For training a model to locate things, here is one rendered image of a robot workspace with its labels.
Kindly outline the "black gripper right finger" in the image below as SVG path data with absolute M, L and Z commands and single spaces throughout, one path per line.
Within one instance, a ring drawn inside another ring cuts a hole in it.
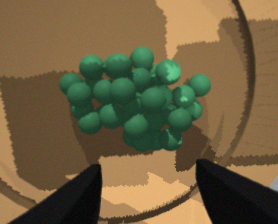
M 196 182 L 212 224 L 278 224 L 278 191 L 207 159 Z

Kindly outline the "round wooden bead board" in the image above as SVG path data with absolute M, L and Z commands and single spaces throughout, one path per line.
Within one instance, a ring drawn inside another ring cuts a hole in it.
M 85 56 L 138 47 L 179 64 L 172 92 L 211 82 L 175 151 L 137 151 L 121 126 L 83 133 L 60 89 L 68 73 L 84 82 Z M 0 224 L 92 164 L 98 224 L 212 224 L 197 159 L 268 187 L 278 176 L 278 0 L 0 0 Z

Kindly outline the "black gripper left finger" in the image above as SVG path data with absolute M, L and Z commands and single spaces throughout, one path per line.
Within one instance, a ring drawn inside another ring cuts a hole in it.
M 7 224 L 98 224 L 102 170 L 92 164 Z

